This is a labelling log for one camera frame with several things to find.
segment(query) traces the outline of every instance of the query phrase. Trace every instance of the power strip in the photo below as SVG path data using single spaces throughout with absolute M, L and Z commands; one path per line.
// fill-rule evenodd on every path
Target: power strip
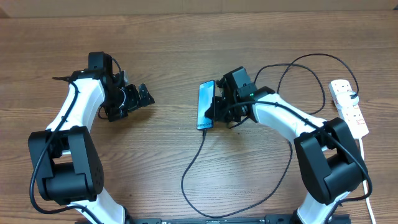
M 360 139 L 369 134 L 361 109 L 359 108 L 359 97 L 351 99 L 355 94 L 348 80 L 333 80 L 329 84 L 329 90 L 333 102 L 341 119 L 348 124 L 349 130 L 355 139 Z

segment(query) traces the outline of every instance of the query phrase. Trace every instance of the white cable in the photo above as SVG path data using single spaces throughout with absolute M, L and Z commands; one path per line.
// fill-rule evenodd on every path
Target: white cable
M 124 100 L 123 100 L 123 103 L 119 106 L 119 109 L 120 109 L 120 107 L 122 107 L 122 106 L 124 106 L 124 103 L 126 102 L 126 93 L 124 92 L 124 90 L 122 90 L 122 89 L 120 89 L 122 92 L 123 92 L 123 94 L 124 94 Z
M 364 149 L 363 149 L 362 139 L 359 138 L 358 142 L 359 142 L 359 148 L 361 149 L 362 159 L 363 159 L 363 161 L 365 161 L 365 153 L 364 153 Z M 367 194 L 368 193 L 368 185 L 367 185 L 366 181 L 364 180 L 362 182 L 362 184 L 363 184 L 363 191 L 365 192 L 365 194 Z M 369 215 L 371 216 L 372 224 L 376 224 L 376 219 L 374 218 L 374 215 L 373 215 L 373 210 L 372 210 L 372 206 L 371 206 L 369 197 L 366 198 L 365 201 L 366 201 L 366 205 L 368 206 L 368 211 L 369 211 Z

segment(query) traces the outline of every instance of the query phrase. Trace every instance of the white power strip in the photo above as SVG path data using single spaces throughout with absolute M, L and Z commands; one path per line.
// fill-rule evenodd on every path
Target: white power strip
M 358 105 L 359 97 L 351 98 L 355 92 L 347 80 L 333 80 L 329 84 L 329 90 L 340 118 L 346 121 L 351 134 L 355 139 L 358 139 L 361 156 L 362 159 L 365 160 L 362 137 L 369 134 L 369 129 L 366 126 L 365 119 Z M 363 181 L 363 190 L 365 194 L 368 193 L 368 185 L 365 180 Z M 368 206 L 372 224 L 376 224 L 369 198 L 366 199 L 366 205 Z

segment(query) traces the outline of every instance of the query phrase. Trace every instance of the black motor joint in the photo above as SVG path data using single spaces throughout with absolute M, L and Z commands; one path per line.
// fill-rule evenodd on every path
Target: black motor joint
M 105 91 L 105 100 L 101 105 L 109 121 L 127 117 L 129 112 L 155 103 L 145 84 L 136 86 L 128 83 L 124 70 L 113 74 L 112 57 L 104 52 L 92 52 L 88 55 L 88 68 L 73 72 L 69 78 L 75 81 L 79 78 L 101 80 Z
M 215 97 L 215 114 L 211 114 L 213 108 L 210 108 L 206 112 L 206 117 L 225 123 L 240 122 L 242 116 L 248 116 L 256 121 L 250 105 L 231 107 L 236 103 L 256 101 L 267 94 L 275 93 L 274 90 L 266 86 L 257 89 L 244 67 L 239 67 L 223 75 L 222 79 L 216 81 L 216 85 L 222 89 L 222 94 Z

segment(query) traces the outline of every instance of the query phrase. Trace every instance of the black cable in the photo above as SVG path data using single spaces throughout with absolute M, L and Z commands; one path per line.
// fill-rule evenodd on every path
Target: black cable
M 119 68 L 119 74 L 121 75 L 121 74 L 122 74 L 122 70 L 121 70 L 121 68 L 120 68 L 120 65 L 119 65 L 118 61 L 117 61 L 115 58 L 112 58 L 112 61 L 114 61 L 115 64 L 118 66 L 118 68 Z
M 45 143 L 45 146 L 42 150 L 42 153 L 39 157 L 39 160 L 36 163 L 36 166 L 33 170 L 32 173 L 32 178 L 30 179 L 30 187 L 29 187 L 29 197 L 30 197 L 30 202 L 32 203 L 32 206 L 40 213 L 43 214 L 56 214 L 56 213 L 60 213 L 60 212 L 64 212 L 67 210 L 71 210 L 71 209 L 81 209 L 82 212 L 86 212 L 93 220 L 94 222 L 96 222 L 97 224 L 102 224 L 96 217 L 95 215 L 89 211 L 85 206 L 82 205 L 72 205 L 69 207 L 65 207 L 65 208 L 59 208 L 56 210 L 44 210 L 43 208 L 40 208 L 39 205 L 37 204 L 35 197 L 34 197 L 34 187 L 35 187 L 35 180 L 37 177 L 37 173 L 39 171 L 39 167 L 43 161 L 44 155 L 47 152 L 47 149 L 49 148 L 50 144 L 52 143 L 52 140 L 54 139 L 54 137 L 57 135 L 58 131 L 60 130 L 60 128 L 62 127 L 62 125 L 67 121 L 67 118 L 73 108 L 73 106 L 76 103 L 77 100 L 77 96 L 79 94 L 79 90 L 76 86 L 76 84 L 74 84 L 73 82 L 69 82 L 67 78 L 65 77 L 61 77 L 61 78 L 53 78 L 55 80 L 63 80 L 63 81 L 67 81 L 69 84 L 73 85 L 73 87 L 75 88 L 75 96 L 72 99 L 72 102 L 69 106 L 69 108 L 67 109 L 67 112 L 65 113 L 64 116 L 62 116 L 61 122 L 58 124 L 58 126 L 55 128 L 54 132 L 51 134 L 51 136 L 49 137 L 49 139 L 47 140 L 47 142 Z
M 319 113 L 321 110 L 323 110 L 323 108 L 324 108 L 325 105 L 326 105 L 326 94 L 325 94 L 325 90 L 323 89 L 323 85 L 322 85 L 321 81 L 319 80 L 317 74 L 315 74 L 315 72 L 314 72 L 313 70 L 311 70 L 310 68 L 308 68 L 307 66 L 300 65 L 300 64 L 294 64 L 294 63 L 280 63 L 280 64 L 274 64 L 274 65 L 267 65 L 267 66 L 262 67 L 262 68 L 259 70 L 259 72 L 257 72 L 256 78 L 254 79 L 254 83 L 256 83 L 257 77 L 259 76 L 259 74 L 261 73 L 261 71 L 263 71 L 265 68 L 275 67 L 275 66 L 296 66 L 296 67 L 300 67 L 300 68 L 305 68 L 305 69 L 307 69 L 308 71 L 310 71 L 310 72 L 312 73 L 312 75 L 317 79 L 317 82 L 318 82 L 318 84 L 319 84 L 319 87 L 321 88 L 323 102 L 322 102 L 321 108 L 319 108 L 319 109 L 318 109 L 317 111 L 315 111 L 315 112 L 309 113 L 309 115 L 317 114 L 317 113 Z
M 270 68 L 270 67 L 278 67 L 278 66 L 295 66 L 295 67 L 305 68 L 305 69 L 307 69 L 308 71 L 310 71 L 310 72 L 312 73 L 312 75 L 317 79 L 317 82 L 318 82 L 318 84 L 319 84 L 319 87 L 321 88 L 323 101 L 322 101 L 322 106 L 321 106 L 318 110 L 316 110 L 315 112 L 309 113 L 309 115 L 317 114 L 317 113 L 319 113 L 321 110 L 323 110 L 323 108 L 324 108 L 325 105 L 326 105 L 326 94 L 325 94 L 325 90 L 323 89 L 323 85 L 322 85 L 321 81 L 319 80 L 317 74 L 316 74 L 313 70 L 311 70 L 310 68 L 308 68 L 307 66 L 300 65 L 300 64 L 294 64 L 294 63 L 278 63 L 278 64 L 273 64 L 273 65 L 266 65 L 266 66 L 262 67 L 262 68 L 257 72 L 257 75 L 256 75 L 256 77 L 254 78 L 254 83 L 257 82 L 258 76 L 260 75 L 260 73 L 261 73 L 264 69 Z M 233 128 L 238 127 L 239 125 L 243 124 L 243 123 L 244 123 L 245 121 L 247 121 L 248 119 L 249 119 L 248 117 L 244 118 L 244 119 L 243 119 L 241 122 L 239 122 L 238 124 L 235 124 L 234 126 L 229 127 L 229 129 L 233 129 Z
M 308 119 L 305 119 L 304 117 L 302 117 L 297 112 L 295 112 L 294 110 L 290 109 L 289 107 L 281 105 L 281 104 L 278 104 L 278 103 L 274 103 L 274 102 L 268 102 L 268 101 L 248 101 L 248 102 L 236 103 L 236 104 L 234 104 L 232 106 L 227 107 L 224 115 L 221 118 L 225 117 L 227 115 L 228 111 L 230 109 L 234 108 L 234 107 L 244 106 L 244 105 L 253 105 L 253 104 L 256 104 L 256 103 L 265 104 L 265 105 L 272 105 L 272 106 L 275 106 L 275 107 L 278 106 L 278 107 L 280 107 L 282 109 L 285 109 L 289 113 L 293 114 L 298 119 L 302 120 L 305 124 L 315 128 L 317 131 L 319 131 L 321 134 L 323 134 L 324 137 L 326 137 L 329 140 L 331 140 L 332 143 L 336 146 L 336 148 L 343 150 L 355 162 L 355 164 L 359 167 L 359 169 L 361 170 L 361 172 L 365 176 L 366 182 L 368 183 L 368 186 L 369 186 L 369 191 L 367 192 L 367 194 L 365 194 L 363 196 L 360 196 L 360 197 L 344 198 L 344 199 L 341 199 L 341 200 L 337 201 L 335 203 L 335 205 L 333 206 L 332 210 L 330 211 L 330 213 L 328 214 L 328 216 L 325 218 L 325 223 L 328 222 L 329 218 L 333 215 L 333 213 L 335 212 L 337 207 L 339 205 L 341 205 L 342 203 L 364 200 L 364 199 L 368 198 L 372 194 L 373 185 L 372 185 L 371 178 L 370 178 L 369 174 L 365 171 L 365 168 L 355 159 L 355 157 L 344 146 L 342 146 L 340 144 L 340 142 L 338 142 L 333 136 L 328 134 L 324 129 L 319 128 L 318 126 L 316 126 L 315 124 L 310 122 Z
M 200 151 L 201 151 L 201 149 L 202 149 L 202 147 L 203 147 L 203 143 L 205 143 L 205 138 L 206 138 L 206 130 L 203 131 L 203 139 L 202 139 L 202 142 L 201 142 L 201 144 L 200 144 L 200 147 L 199 147 L 199 150 L 198 150 L 197 154 L 196 154 L 195 157 L 192 159 L 191 163 L 189 163 L 188 167 L 185 169 L 185 171 L 184 171 L 184 173 L 183 173 L 183 175 L 182 175 L 182 178 L 181 178 L 181 191 L 182 191 L 182 195 L 184 196 L 184 198 L 185 198 L 185 200 L 187 201 L 187 203 L 189 204 L 189 206 L 191 206 L 191 207 L 192 207 L 196 212 L 198 212 L 200 215 L 203 215 L 204 217 L 208 217 L 208 218 L 225 218 L 225 217 L 228 217 L 228 216 L 230 216 L 230 215 L 235 215 L 235 214 L 237 214 L 237 213 L 240 213 L 240 212 L 249 210 L 249 209 L 251 209 L 251 208 L 254 208 L 254 207 L 260 205 L 261 203 L 265 202 L 266 200 L 268 200 L 268 199 L 276 192 L 276 190 L 279 188 L 279 185 L 282 183 L 282 181 L 283 181 L 283 179 L 284 179 L 284 177 L 285 177 L 285 175 L 286 175 L 287 169 L 289 168 L 290 162 L 292 161 L 292 157 L 293 157 L 293 147 L 292 147 L 292 144 L 288 141 L 288 144 L 289 144 L 289 147 L 290 147 L 290 158 L 289 158 L 289 161 L 288 161 L 288 163 L 287 163 L 287 166 L 286 166 L 286 168 L 285 168 L 285 171 L 284 171 L 282 177 L 280 178 L 278 184 L 276 185 L 276 187 L 273 189 L 273 191 L 272 191 L 266 198 L 262 199 L 261 201 L 255 203 L 255 204 L 252 204 L 252 205 L 250 205 L 250 206 L 248 206 L 248 207 L 246 207 L 246 208 L 240 209 L 240 210 L 235 211 L 235 212 L 231 212 L 231 213 L 226 214 L 226 215 L 220 215 L 220 216 L 207 215 L 207 214 L 205 214 L 205 213 L 199 211 L 197 208 L 195 208 L 195 206 L 192 205 L 192 203 L 189 201 L 189 199 L 188 199 L 187 196 L 185 195 L 184 187 L 183 187 L 183 182 L 184 182 L 185 175 L 187 174 L 187 172 L 189 171 L 189 169 L 191 168 L 191 166 L 193 165 L 193 163 L 194 163 L 194 162 L 196 161 L 196 159 L 198 158 L 199 153 L 200 153 Z
M 103 106 L 100 106 L 99 109 L 98 109 L 98 117 L 99 117 L 100 119 L 108 119 L 108 118 L 104 118 L 104 117 L 101 116 L 100 113 L 101 113 L 101 109 L 102 109 L 102 108 L 103 108 Z
M 309 56 L 326 56 L 326 57 L 331 57 L 331 58 L 336 59 L 336 60 L 339 61 L 340 63 L 342 63 L 342 64 L 347 68 L 347 70 L 349 71 L 349 73 L 351 74 L 351 76 L 354 78 L 354 81 L 355 81 L 356 93 L 353 94 L 353 95 L 351 95 L 351 99 L 356 98 L 356 97 L 358 96 L 358 94 L 359 94 L 359 85 L 358 85 L 358 82 L 356 81 L 356 78 L 355 78 L 355 75 L 354 75 L 353 71 L 351 71 L 351 69 L 349 68 L 349 66 L 348 66 L 347 64 L 345 64 L 345 62 L 342 61 L 342 59 L 340 59 L 340 58 L 338 58 L 338 57 L 335 57 L 335 56 L 330 55 L 330 54 L 322 54 L 322 53 L 307 54 L 307 55 L 300 56 L 300 57 L 296 58 L 295 60 L 293 60 L 293 62 L 290 63 L 290 65 L 286 68 L 285 72 L 283 73 L 282 77 L 281 77 L 280 80 L 279 80 L 278 89 L 277 89 L 277 92 L 278 92 L 278 93 L 279 93 L 280 84 L 282 83 L 282 79 L 284 78 L 285 74 L 286 74 L 287 71 L 289 70 L 290 66 L 292 66 L 292 65 L 294 64 L 294 62 L 296 62 L 298 59 L 301 59 L 301 58 L 304 58 L 304 57 L 309 57 Z

